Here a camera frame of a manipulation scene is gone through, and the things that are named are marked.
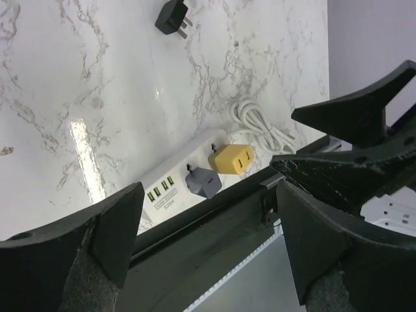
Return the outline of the yellow cube charger plug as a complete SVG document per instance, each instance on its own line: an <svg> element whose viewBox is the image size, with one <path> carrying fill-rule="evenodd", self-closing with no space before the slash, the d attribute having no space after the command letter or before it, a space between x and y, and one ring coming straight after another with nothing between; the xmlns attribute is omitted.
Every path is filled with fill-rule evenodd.
<svg viewBox="0 0 416 312"><path fill-rule="evenodd" d="M219 174L240 175L254 160L251 147L247 144L226 144L215 149L209 156L211 168Z"/></svg>

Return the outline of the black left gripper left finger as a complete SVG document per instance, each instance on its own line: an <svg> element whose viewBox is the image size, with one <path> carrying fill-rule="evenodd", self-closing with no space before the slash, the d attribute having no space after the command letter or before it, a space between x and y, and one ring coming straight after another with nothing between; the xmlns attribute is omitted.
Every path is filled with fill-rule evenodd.
<svg viewBox="0 0 416 312"><path fill-rule="evenodd" d="M114 311L144 202L142 183L1 242L2 311Z"/></svg>

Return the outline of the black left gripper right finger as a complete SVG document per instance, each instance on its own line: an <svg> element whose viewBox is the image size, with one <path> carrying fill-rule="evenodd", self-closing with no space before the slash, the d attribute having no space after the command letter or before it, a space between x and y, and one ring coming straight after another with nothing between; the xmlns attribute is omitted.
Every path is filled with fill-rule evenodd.
<svg viewBox="0 0 416 312"><path fill-rule="evenodd" d="M375 226L280 181L278 210L308 311L414 311L415 237Z"/></svg>

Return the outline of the grey cube charger plug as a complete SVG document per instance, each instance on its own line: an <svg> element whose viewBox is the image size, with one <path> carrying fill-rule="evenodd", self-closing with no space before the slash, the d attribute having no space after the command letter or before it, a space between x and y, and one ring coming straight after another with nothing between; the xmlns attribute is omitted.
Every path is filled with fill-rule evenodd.
<svg viewBox="0 0 416 312"><path fill-rule="evenodd" d="M185 177L185 183L191 193L206 199L211 199L222 188L222 182L217 172L196 167Z"/></svg>

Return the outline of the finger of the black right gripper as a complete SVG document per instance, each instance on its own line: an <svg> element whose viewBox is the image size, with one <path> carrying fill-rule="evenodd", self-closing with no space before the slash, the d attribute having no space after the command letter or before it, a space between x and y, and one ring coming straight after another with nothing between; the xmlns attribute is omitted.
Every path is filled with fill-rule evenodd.
<svg viewBox="0 0 416 312"><path fill-rule="evenodd" d="M373 197L392 195L415 182L415 143L388 142L354 151L278 155L270 166L314 198L357 216Z"/></svg>
<svg viewBox="0 0 416 312"><path fill-rule="evenodd" d="M375 83L297 108L291 118L353 146L375 146L385 138L385 107L414 77L415 62L406 60Z"/></svg>

